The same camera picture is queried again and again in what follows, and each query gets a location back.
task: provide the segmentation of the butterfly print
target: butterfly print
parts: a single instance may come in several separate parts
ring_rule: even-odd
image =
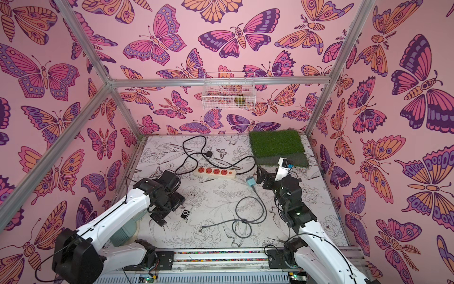
[[[344,90],[350,88],[353,86],[353,78],[344,78],[345,76],[348,76],[347,74],[344,75],[344,70],[340,73],[339,77],[337,78],[336,81],[336,87],[334,88],[334,91],[337,90],[337,97],[339,98],[342,96],[344,93]]]
[[[383,273],[370,261],[366,261],[367,268],[370,270],[370,274],[375,279],[380,278],[383,276]]]
[[[112,202],[110,200],[104,200],[102,207],[104,208],[104,211],[106,211],[107,209],[110,208],[111,205],[112,205]]]
[[[22,146],[19,157],[21,159],[20,164],[22,165],[22,170],[28,173],[38,163],[42,155],[29,147]],[[60,191],[71,191],[74,195],[75,192],[72,188],[77,181],[76,174],[79,172],[80,167],[82,167],[83,157],[83,149],[79,149],[71,154],[63,165],[63,157],[61,157],[60,164],[58,166],[53,165],[33,191],[36,194],[36,198],[31,204],[34,205],[40,196],[52,193],[55,188],[59,188]]]
[[[243,0],[184,0],[181,6],[194,12],[201,11],[202,19],[212,24],[220,23],[228,12],[238,12]]]
[[[221,156],[221,159],[223,159],[224,156],[228,154],[228,153],[226,152],[225,149],[218,149],[218,148],[216,148],[216,151],[219,152],[219,155]]]
[[[363,144],[363,156],[365,157],[365,161],[361,163],[360,170],[357,171],[356,174],[361,173],[364,180],[370,181],[370,185],[381,198],[386,202],[393,203],[394,200],[390,185],[380,171],[380,169],[384,171],[381,168],[382,164],[391,163],[384,163],[381,161],[397,153],[397,151],[404,146],[406,139],[400,135],[397,135],[396,137],[391,135],[378,139],[377,142],[368,140],[364,143],[362,138],[360,141]]]
[[[331,175],[330,183],[334,185],[336,189],[339,189],[339,186],[346,187],[350,184],[350,176],[338,166],[335,166],[335,161],[331,161],[330,154],[323,144],[320,144],[320,166],[325,172],[325,174]]]
[[[167,134],[169,135],[182,135],[183,133],[178,133],[178,129],[176,129],[175,127],[172,127],[170,125],[167,125]]]
[[[266,99],[266,102],[256,102],[256,107],[255,110],[252,112],[253,115],[255,116],[260,116],[264,115],[266,111],[268,110],[268,106],[270,106],[270,109],[277,113],[277,107],[276,105],[280,106],[290,106],[295,103],[295,98],[293,97],[298,91],[298,88],[300,87],[300,84],[291,84],[288,85],[285,89],[283,89],[277,96],[274,98],[274,100],[271,100],[273,97],[274,92],[271,94],[271,98]]]
[[[79,71],[72,65],[61,63],[49,70],[45,66],[39,68],[30,58],[4,44],[0,44],[0,66],[6,74],[19,78],[26,98],[42,98],[44,90],[50,88],[54,99],[68,101],[68,87],[74,86],[79,77]]]
[[[401,245],[399,242],[414,240],[421,234],[421,227],[411,222],[401,224],[394,219],[388,219],[388,224],[383,220],[377,220],[376,224],[383,232],[378,232],[381,237],[375,236],[375,242],[381,249],[385,250],[386,260],[397,270],[405,284],[413,284],[404,259],[412,269],[419,271],[407,253],[421,253],[416,247],[410,244]]]
[[[365,256],[370,256],[369,238],[366,230],[361,223],[360,214],[366,205],[366,189],[364,185],[358,183],[358,186],[351,190],[351,195],[344,195],[344,205],[349,213],[345,215],[345,225],[355,235],[356,242],[360,245]]]
[[[92,99],[94,97],[94,95],[96,95],[97,92],[98,92],[98,90],[97,90],[96,86],[94,85],[93,81],[91,80],[91,78],[88,78],[88,96],[90,97],[90,99]],[[94,113],[92,114],[91,118],[89,118],[89,120],[96,118],[96,116],[98,116],[98,114],[99,114],[99,111],[101,111],[102,116],[104,116],[104,114],[107,114],[106,115],[107,121],[109,122],[110,126],[112,126],[112,128],[115,129],[115,125],[114,125],[115,113],[114,113],[114,111],[116,111],[116,110],[117,110],[117,104],[115,103],[115,101],[113,99],[109,100],[107,98],[94,111]]]
[[[38,235],[35,238],[33,244],[31,239],[33,238],[33,229],[36,224],[41,220],[38,219],[35,226],[31,230],[30,239],[22,246],[9,245],[7,247],[16,247],[23,249],[23,253],[14,254],[0,259],[0,275],[2,275],[3,283],[17,284],[20,281],[22,272],[24,271],[25,259],[28,258],[28,263],[33,270],[41,271],[41,256],[38,249],[51,250],[55,248],[55,240],[57,236],[63,232],[63,221],[66,214],[66,208],[68,204],[66,201],[62,201],[47,217],[43,226],[39,230]]]
[[[328,135],[328,126],[326,126],[326,121],[328,117],[326,116],[326,113],[330,110],[331,104],[333,101],[331,98],[326,101],[325,106],[323,107],[323,110],[321,111],[320,117],[316,122],[317,129],[321,131],[322,134],[325,135],[325,137]]]
[[[438,225],[444,226],[447,229],[454,231],[454,205],[439,191],[445,192],[454,198],[452,193],[441,190],[443,187],[451,186],[451,182],[445,186],[438,186],[452,171],[454,167],[454,145],[445,147],[443,150],[432,152],[423,157],[423,161],[409,161],[404,163],[399,160],[394,160],[399,163],[403,170],[402,172],[409,178],[422,183],[410,184],[408,187],[418,190],[418,193],[407,198],[408,207],[403,209],[403,212],[416,211],[422,215],[432,214],[432,219]]]
[[[148,26],[150,36],[141,36],[149,37],[150,40],[131,42],[124,48],[123,54],[129,59],[137,58],[140,61],[151,59],[164,66],[170,60],[167,50],[178,52],[186,46],[177,34],[180,24],[175,14],[175,8],[169,4],[164,5],[154,17],[154,36],[151,35],[150,26]]]
[[[350,69],[353,61],[355,61],[357,50],[356,45],[353,45],[353,49],[350,51],[350,55],[348,55],[347,61],[345,62],[345,67],[347,69]]]
[[[80,200],[79,207],[77,208],[76,213],[76,228],[91,222],[98,216],[98,212],[93,211],[93,205],[90,200],[86,197],[83,197]]]
[[[53,112],[56,117],[33,106],[23,105],[21,109],[24,111],[24,114],[28,116],[30,122],[36,129],[43,130],[41,133],[43,134],[44,140],[47,142],[47,149],[49,149],[60,137],[60,134],[62,134],[76,116],[79,115],[80,103],[73,103],[70,105],[63,116],[61,116],[61,111],[58,115]],[[76,138],[84,140],[80,135],[80,132],[74,139]]]
[[[381,111],[367,109],[373,105],[367,105],[373,96],[369,99],[375,85],[375,77],[369,77],[367,81],[360,82],[358,90],[353,92],[348,99],[349,109],[358,108],[353,115],[359,116],[353,121],[353,131],[362,133],[365,130],[373,133],[377,127],[383,125],[386,121],[386,115]]]
[[[296,30],[307,27],[308,29],[300,30],[292,34],[286,35],[285,37],[278,40],[274,45],[284,48],[296,48],[302,46],[302,48],[316,47],[319,55],[323,52],[323,40],[314,31],[324,30],[325,26],[320,23],[313,22],[325,22],[335,20],[342,17],[353,8],[353,3],[345,6],[343,9],[336,9],[336,5],[331,1],[324,3],[324,0],[312,1],[312,0],[301,0],[304,11],[306,12],[312,23],[301,14],[301,20],[304,24],[295,27]]]
[[[276,130],[281,125],[276,122],[258,122],[255,120],[249,121],[248,119],[239,116],[239,115],[227,115],[227,121],[230,125],[232,130],[238,131],[239,133],[243,133],[244,131],[267,131],[267,130]]]
[[[345,99],[342,98],[340,100],[339,106],[337,107],[336,113],[331,116],[331,127],[334,130],[337,130],[333,135],[331,135],[330,139],[336,139],[336,144],[334,145],[334,154],[337,157],[344,158],[347,162],[350,164],[355,164],[355,157],[353,156],[353,152],[350,149],[350,146],[347,144],[347,141],[345,141],[344,137],[347,137],[345,135],[344,130],[342,129],[342,124],[344,123],[344,114],[345,114]]]
[[[341,198],[338,197],[337,199],[333,197],[333,202],[334,202],[334,206],[336,207],[336,209],[339,211],[339,209],[341,209],[341,206],[342,206],[342,201],[341,201]]]
[[[5,129],[10,125],[10,110],[11,107],[8,101],[4,98],[0,98],[0,129]],[[5,145],[9,140],[6,133],[0,132],[0,146]]]
[[[437,246],[438,252],[440,253],[441,259],[443,260],[444,264],[446,264],[451,273],[454,274],[454,255],[448,252],[448,247],[446,246],[446,243],[441,235],[437,236]]]
[[[320,71],[310,65],[303,65],[301,67],[301,72],[303,73],[304,76],[328,76],[331,72],[331,67],[332,65],[326,67],[325,69],[321,68],[320,66],[317,66],[320,68]]]
[[[109,135],[109,129],[107,129],[104,135],[102,130],[99,129],[99,135],[91,128],[87,128],[88,137],[91,139],[91,146],[93,150],[97,151],[96,155],[99,160],[107,155],[107,158],[112,157],[112,150],[115,148],[115,139],[117,138],[117,131],[112,132]]]
[[[123,168],[125,169],[128,165],[129,159],[131,158],[130,155],[126,154],[126,152],[121,149],[121,161],[123,162]]]
[[[306,97],[306,104],[302,106],[300,104],[300,110],[291,110],[282,116],[288,117],[291,120],[296,119],[298,121],[308,121],[311,118],[311,114],[314,111],[315,105],[317,104],[318,97],[316,96],[317,92],[309,93]]]
[[[247,72],[246,75],[244,75],[245,77],[288,77],[293,76],[293,70],[291,69],[293,68],[294,63],[293,59],[290,58],[290,53],[283,51],[278,54],[272,66],[271,61],[269,61],[271,71],[270,67],[266,69],[262,64],[262,67],[266,69],[266,71],[254,65],[244,65],[243,72]],[[256,85],[256,89],[257,91],[263,91],[267,86],[268,85]]]
[[[175,116],[180,118],[180,119],[185,119],[186,116],[185,114],[192,113],[192,109],[188,107],[188,102],[183,100],[181,98],[181,95],[177,91],[172,91],[172,101],[175,105],[172,104],[172,102],[164,98],[168,105],[162,105],[159,104],[163,108],[170,108],[170,109],[160,109],[160,110],[155,110],[153,113],[156,115],[165,115],[170,118],[174,118]]]
[[[180,126],[180,130],[189,131],[191,133],[198,132],[200,134],[208,134],[211,132],[210,128],[219,129],[221,127],[224,127],[220,122],[221,117],[222,117],[221,109],[214,108],[212,110],[207,111],[207,113],[203,117],[203,120],[202,117],[200,117],[199,122],[185,123]]]
[[[371,37],[372,42],[376,45],[372,45],[364,49],[355,60],[355,64],[361,59],[364,60],[366,65],[370,64],[372,71],[386,77],[388,74],[388,62],[386,61],[385,49],[389,49],[388,42],[396,34],[391,32],[408,19],[418,8],[423,4],[423,0],[411,0],[404,3],[400,3],[391,13],[391,9],[386,10],[383,14],[378,14],[378,7],[375,6],[374,13],[372,15],[372,24],[376,31],[384,35],[373,35]]]
[[[142,118],[142,124],[140,124],[139,122],[137,123],[139,124],[139,131],[142,135],[150,135],[160,129],[159,125],[153,122],[153,119],[150,115],[144,116]]]
[[[197,49],[194,48],[188,54],[185,67],[183,67],[183,64],[181,64],[180,68],[181,70],[160,70],[156,72],[156,74],[166,79],[211,78],[210,75],[205,74],[205,69],[202,66],[203,66],[202,58],[199,56]],[[187,94],[188,93],[187,89],[190,88],[190,86],[187,87],[182,86],[182,88],[184,89],[184,92]]]
[[[99,59],[101,59],[101,61],[117,63],[115,61],[115,59],[113,59],[112,57],[110,57],[110,56],[108,56],[108,55],[106,55],[106,54],[104,54],[104,53],[102,53],[100,51],[100,50],[103,50],[103,48],[100,45],[102,45],[102,46],[117,46],[118,44],[116,42],[113,42],[113,41],[109,40],[109,39],[106,39],[102,35],[95,35],[93,30],[90,28],[88,23],[85,21],[85,19],[82,16],[82,14],[78,13],[78,12],[74,12],[74,14],[76,15],[77,20],[79,20],[79,23],[82,26],[85,34],[87,35],[88,39],[90,40],[91,44],[93,45],[93,49],[96,52],[96,54],[98,55]],[[71,52],[71,59],[73,59],[73,60],[77,59],[81,53],[82,53],[82,56],[85,57],[86,56],[85,52],[82,49],[82,46],[80,45],[80,43],[77,40],[76,36],[74,35],[73,31],[71,30],[71,28],[68,26],[68,24],[66,23],[66,21],[64,19],[63,19],[63,21],[64,21],[66,27],[68,28],[68,32],[71,35],[71,38],[74,41],[73,42],[73,49],[72,49],[72,52]],[[90,62],[90,60],[87,57],[87,71],[88,71],[88,73],[91,72],[92,68],[93,68],[93,65],[92,65],[92,63]]]
[[[88,189],[88,192],[94,192],[98,201],[105,195],[106,190],[112,191],[117,188],[117,177],[120,174],[121,161],[115,161],[109,170],[100,174],[89,174],[81,180],[81,186]]]
[[[407,69],[415,76],[396,70],[391,81],[394,82],[393,95],[407,93],[404,100],[412,100],[400,112],[400,116],[410,121],[413,129],[420,128],[424,123],[427,97],[427,122],[430,130],[442,133],[454,133],[454,97],[445,91],[430,89],[437,80],[438,73],[434,70],[435,78],[427,80],[432,62],[432,51],[429,42],[423,35],[416,35],[405,49],[400,60],[400,66]]]
[[[219,56],[227,58],[229,56],[239,57],[240,46],[246,48],[246,42],[253,51],[258,51],[262,45],[271,42],[271,37],[260,33],[272,33],[279,19],[279,9],[269,9],[253,17],[241,30],[239,24],[232,27],[235,32],[228,30],[213,30],[199,36],[198,41],[211,51],[217,52],[221,47]]]
[[[133,1],[139,4],[140,7],[153,12],[153,10],[150,8],[150,5],[145,0]],[[112,16],[118,11],[118,13],[115,15],[115,20],[123,24],[131,24],[134,20],[134,9],[131,5],[130,0],[84,0],[82,2],[82,9],[90,13],[107,16]]]
[[[3,32],[10,42],[13,42],[15,26],[12,16],[29,39],[39,45],[45,45],[49,41],[48,31],[57,22],[57,14],[43,7],[26,6],[12,9],[8,1],[0,3],[0,11],[3,14],[1,22]]]

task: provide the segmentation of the floral printed floor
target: floral printed floor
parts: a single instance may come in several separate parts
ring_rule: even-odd
[[[155,178],[166,169],[175,170],[186,157],[182,143],[188,138],[190,136],[182,135],[149,137],[133,179]],[[309,141],[305,135],[301,135],[301,141],[310,164],[308,169],[294,169],[302,179],[300,183],[303,189],[302,200],[325,226],[326,232],[336,245],[347,246],[344,232]],[[203,143],[203,138],[195,138],[185,145],[187,151],[191,153],[200,151]],[[212,151],[213,157],[210,160],[224,166],[252,154],[247,135],[207,136],[207,146],[204,151]],[[195,155],[195,157],[199,159],[200,166],[209,165],[200,155]],[[252,165],[252,161],[245,160],[238,165],[238,170],[244,171]],[[179,172],[188,171],[194,166],[195,162],[188,159]],[[276,167],[264,168],[271,172]],[[162,249],[248,248],[263,247],[266,244],[281,246],[279,240],[288,239],[289,229],[279,218],[272,192],[264,190],[261,185],[257,185],[256,190],[265,203],[267,218],[261,224],[252,224],[252,234],[249,238],[237,237],[232,231],[231,222],[201,230],[203,225],[236,218],[237,202],[246,196],[256,197],[246,183],[246,178],[251,175],[256,177],[256,174],[257,172],[252,170],[235,179],[212,179],[194,176],[192,173],[183,175],[178,192],[186,198],[184,204],[166,217],[167,224],[163,227],[157,225],[151,220],[149,214],[146,214],[139,222],[137,238],[145,239]],[[190,212],[187,219],[180,217],[184,210]],[[255,219],[260,216],[261,207],[255,200],[246,199],[239,204],[238,213],[242,218]],[[237,222],[234,224],[234,228],[239,235],[249,234],[249,227],[245,224]]]

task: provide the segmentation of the artificial grass mat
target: artificial grass mat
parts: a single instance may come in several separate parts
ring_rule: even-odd
[[[249,132],[257,164],[276,165],[280,157],[291,159],[296,166],[308,167],[300,134],[296,130]]]

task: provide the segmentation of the wire basket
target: wire basket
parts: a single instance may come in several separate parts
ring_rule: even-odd
[[[241,77],[233,80],[234,73]],[[225,73],[205,72],[202,92],[203,109],[211,110],[217,107],[222,110],[254,110],[257,96],[254,84],[255,74],[253,72],[229,72],[231,77],[228,77],[227,81],[220,82],[218,78],[221,74]]]

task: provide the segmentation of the pink wall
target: pink wall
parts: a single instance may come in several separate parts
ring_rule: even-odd
[[[418,2],[422,3],[411,2],[414,9]],[[400,2],[377,4],[380,15],[388,9],[395,11]],[[454,60],[445,56],[451,50],[445,35],[452,34],[454,27],[454,17],[446,17],[451,6],[448,1],[424,1],[413,14],[404,10],[405,20],[399,26],[388,24],[390,18],[382,29],[374,28],[371,13],[356,44],[357,62],[344,66],[344,82],[352,78],[353,86],[341,95],[332,93],[331,107],[324,112],[326,118],[321,118],[327,133],[317,127],[313,131],[314,150],[328,171],[326,183],[346,232],[353,244],[362,247],[371,267],[375,266],[374,275],[382,276],[381,283],[454,280]],[[388,35],[388,39],[381,42],[374,35]],[[381,46],[374,48],[373,40]],[[365,49],[374,50],[365,55],[372,60],[368,65],[362,59]],[[414,87],[435,77],[443,85],[432,81],[430,88],[423,85],[422,95],[405,99]],[[417,101],[425,101],[429,110],[425,104],[416,105]],[[414,114],[420,110],[420,122],[412,110]],[[428,112],[435,116],[429,118]],[[363,123],[359,119],[363,114],[373,118]],[[334,162],[332,174],[332,165],[324,161]]]

